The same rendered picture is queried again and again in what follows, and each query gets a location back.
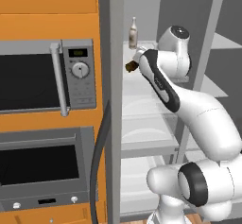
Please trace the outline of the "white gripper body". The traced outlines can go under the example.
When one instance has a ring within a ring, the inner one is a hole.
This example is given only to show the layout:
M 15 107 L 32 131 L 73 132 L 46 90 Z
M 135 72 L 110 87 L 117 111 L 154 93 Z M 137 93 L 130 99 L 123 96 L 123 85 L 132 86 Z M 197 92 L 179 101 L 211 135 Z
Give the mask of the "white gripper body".
M 146 51 L 147 51 L 147 48 L 146 48 L 146 47 L 144 47 L 144 46 L 140 46 L 140 47 L 138 47 L 138 48 L 136 49 L 136 52 L 135 52 L 135 54 L 134 54 L 134 56 L 133 56 L 132 59 L 133 59 L 135 62 L 139 62 L 140 57 L 141 57 Z

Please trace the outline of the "grey fridge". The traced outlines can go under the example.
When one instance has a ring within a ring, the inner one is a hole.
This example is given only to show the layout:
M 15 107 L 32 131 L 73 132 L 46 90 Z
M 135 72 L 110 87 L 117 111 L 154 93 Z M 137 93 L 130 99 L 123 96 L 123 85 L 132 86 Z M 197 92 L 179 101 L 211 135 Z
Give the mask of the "grey fridge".
M 128 119 L 162 117 L 173 132 L 179 149 L 170 155 L 121 158 L 122 98 L 125 95 L 157 95 L 139 68 L 128 72 L 136 49 L 156 49 L 162 36 L 157 35 L 161 0 L 99 0 L 102 58 L 103 105 L 111 104 L 111 127 L 106 139 L 106 193 L 108 224 L 135 217 L 149 216 L 157 209 L 159 196 L 148 188 L 147 173 L 154 167 L 188 164 L 206 156 L 188 127 L 175 114 L 138 116 Z M 136 18 L 138 42 L 129 48 L 132 18 Z

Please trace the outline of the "clear fridge crisper drawer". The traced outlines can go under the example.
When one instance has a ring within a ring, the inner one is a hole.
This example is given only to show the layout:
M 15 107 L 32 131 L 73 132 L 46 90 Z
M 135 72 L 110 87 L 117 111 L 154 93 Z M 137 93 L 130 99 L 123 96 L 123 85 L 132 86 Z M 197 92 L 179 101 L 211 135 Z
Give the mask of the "clear fridge crisper drawer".
M 121 158 L 170 155 L 179 144 L 162 117 L 122 122 Z
M 122 98 L 122 117 L 158 116 L 173 114 L 156 95 L 125 95 Z

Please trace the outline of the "grey fridge door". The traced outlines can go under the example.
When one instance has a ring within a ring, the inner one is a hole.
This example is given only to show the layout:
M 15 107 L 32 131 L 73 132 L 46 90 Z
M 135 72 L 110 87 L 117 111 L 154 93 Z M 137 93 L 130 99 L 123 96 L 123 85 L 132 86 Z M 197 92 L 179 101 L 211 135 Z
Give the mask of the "grey fridge door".
M 242 137 L 242 0 L 161 0 L 157 35 L 170 26 L 189 31 L 192 68 L 178 85 L 199 91 L 203 81 L 225 95 L 218 101 Z

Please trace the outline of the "pale glass bottle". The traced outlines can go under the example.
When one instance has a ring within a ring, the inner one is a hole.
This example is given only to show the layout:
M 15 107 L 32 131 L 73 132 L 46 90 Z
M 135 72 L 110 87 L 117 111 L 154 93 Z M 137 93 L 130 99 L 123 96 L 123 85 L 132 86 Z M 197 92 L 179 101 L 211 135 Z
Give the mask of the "pale glass bottle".
M 137 47 L 137 42 L 138 42 L 138 30 L 136 26 L 136 18 L 132 18 L 132 24 L 130 27 L 130 32 L 129 32 L 129 48 L 130 49 L 135 49 Z

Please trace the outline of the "orange cupboard unit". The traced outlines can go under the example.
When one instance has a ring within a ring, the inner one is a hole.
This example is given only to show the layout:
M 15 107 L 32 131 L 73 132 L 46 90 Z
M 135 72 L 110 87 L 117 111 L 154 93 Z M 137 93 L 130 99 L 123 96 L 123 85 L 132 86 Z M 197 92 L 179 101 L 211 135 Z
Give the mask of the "orange cupboard unit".
M 91 127 L 94 139 L 103 116 L 98 0 L 0 0 L 0 41 L 93 41 L 96 107 L 0 113 L 0 133 Z M 0 224 L 92 224 L 89 200 L 59 206 L 0 212 Z

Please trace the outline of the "grey microwave oven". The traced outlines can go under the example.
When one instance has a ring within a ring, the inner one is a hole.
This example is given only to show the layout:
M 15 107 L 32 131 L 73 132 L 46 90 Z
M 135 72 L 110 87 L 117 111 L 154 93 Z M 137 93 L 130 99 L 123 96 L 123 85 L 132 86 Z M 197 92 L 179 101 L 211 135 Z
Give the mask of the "grey microwave oven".
M 68 111 L 96 107 L 93 41 L 0 41 L 0 113 L 61 112 L 51 43 L 60 44 Z

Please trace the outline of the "grey built-in oven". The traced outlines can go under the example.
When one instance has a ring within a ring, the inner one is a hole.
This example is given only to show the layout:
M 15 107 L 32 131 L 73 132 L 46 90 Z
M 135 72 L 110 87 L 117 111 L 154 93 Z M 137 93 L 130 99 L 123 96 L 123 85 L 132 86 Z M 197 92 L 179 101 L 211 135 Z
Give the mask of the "grey built-in oven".
M 85 203 L 91 127 L 0 133 L 0 212 Z

